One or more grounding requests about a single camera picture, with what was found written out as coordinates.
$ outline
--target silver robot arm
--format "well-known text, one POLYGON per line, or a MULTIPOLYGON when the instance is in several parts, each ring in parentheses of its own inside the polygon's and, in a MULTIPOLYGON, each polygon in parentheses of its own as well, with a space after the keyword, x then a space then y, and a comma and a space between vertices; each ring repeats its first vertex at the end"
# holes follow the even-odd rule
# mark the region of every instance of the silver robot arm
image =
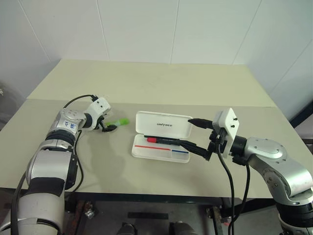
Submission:
MULTIPOLYGON (((78 131, 95 129, 110 109, 109 103, 99 98, 84 112, 66 108, 58 113, 25 172, 28 190, 18 204, 19 234, 62 234, 64 193, 76 181, 77 156, 73 148, 78 131)), ((9 213, 0 234, 10 233, 9 213)))
POLYGON ((283 235, 313 235, 313 179, 308 170, 293 160, 275 141, 236 136, 239 122, 233 110, 217 113, 213 121, 194 118, 190 123, 213 129, 205 154, 210 160, 216 144, 223 143, 223 157, 258 171, 265 180, 279 211, 283 235))

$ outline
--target white pen case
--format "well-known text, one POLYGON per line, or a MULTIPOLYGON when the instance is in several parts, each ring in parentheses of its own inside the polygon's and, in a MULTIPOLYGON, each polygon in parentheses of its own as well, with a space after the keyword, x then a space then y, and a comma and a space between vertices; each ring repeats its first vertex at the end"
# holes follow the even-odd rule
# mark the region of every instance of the white pen case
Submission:
POLYGON ((190 136, 191 116, 139 111, 136 114, 136 132, 132 155, 137 158, 187 163, 190 153, 177 145, 151 143, 144 136, 186 139, 190 136))

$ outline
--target black wire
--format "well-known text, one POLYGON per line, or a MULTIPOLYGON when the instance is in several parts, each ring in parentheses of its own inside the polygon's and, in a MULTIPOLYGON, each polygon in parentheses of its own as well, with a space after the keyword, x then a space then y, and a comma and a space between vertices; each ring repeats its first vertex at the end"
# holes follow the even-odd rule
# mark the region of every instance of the black wire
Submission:
POLYGON ((233 226, 234 222, 238 219, 239 215, 241 214, 241 212, 243 212, 243 210, 245 208, 246 198, 248 196, 248 191, 249 191, 249 186, 250 186, 250 167, 247 164, 246 165, 246 188, 245 188, 245 194, 244 194, 243 202, 241 203, 241 207, 240 207, 238 214, 236 214, 236 216, 234 217, 234 220, 231 221, 229 226, 228 226, 228 233, 230 233, 231 227, 233 226))
POLYGON ((78 143, 78 140, 79 140, 79 138, 80 138, 80 135, 82 134, 82 131, 79 130, 78 132, 79 132, 79 133, 78 133, 78 136, 77 136, 77 140, 76 140, 76 142, 75 142, 75 144, 74 144, 74 151, 73 151, 73 152, 74 152, 74 154, 77 156, 77 163, 78 163, 78 166, 79 166, 79 170, 80 170, 80 172, 81 172, 81 179, 80 179, 80 181, 79 181, 79 184, 76 186, 76 188, 75 188, 73 191, 71 191, 68 195, 66 195, 65 198, 68 198, 71 194, 75 193, 75 192, 77 191, 77 189, 79 189, 80 185, 82 185, 83 180, 84 180, 84 171, 83 171, 82 165, 81 165, 81 163, 80 163, 80 160, 79 160, 78 154, 77 154, 77 143, 78 143))
POLYGON ((11 235, 19 235, 19 227, 18 227, 18 203, 19 203, 19 195, 25 180, 25 172, 22 175, 19 185, 14 191, 12 204, 11 204, 11 235))
MULTIPOLYGON (((235 216, 235 190, 234 190, 234 182, 233 182, 233 177, 231 176, 231 173, 226 165, 226 163, 223 160, 222 154, 221 154, 221 144, 217 143, 216 144, 216 152, 217 155, 219 156, 220 162, 223 165, 227 176, 229 178, 229 183, 230 183, 230 191, 231 191, 231 222, 234 221, 234 216, 235 216)), ((234 235, 234 224, 232 224, 232 234, 234 235)))
POLYGON ((96 96, 95 95, 92 95, 92 94, 85 94, 85 95, 81 95, 81 96, 78 96, 74 99, 72 99, 71 101, 69 101, 66 105, 64 105, 64 109, 68 107, 68 105, 70 105, 72 102, 78 100, 78 99, 81 99, 81 98, 84 98, 84 97, 91 97, 92 99, 94 99, 96 96))

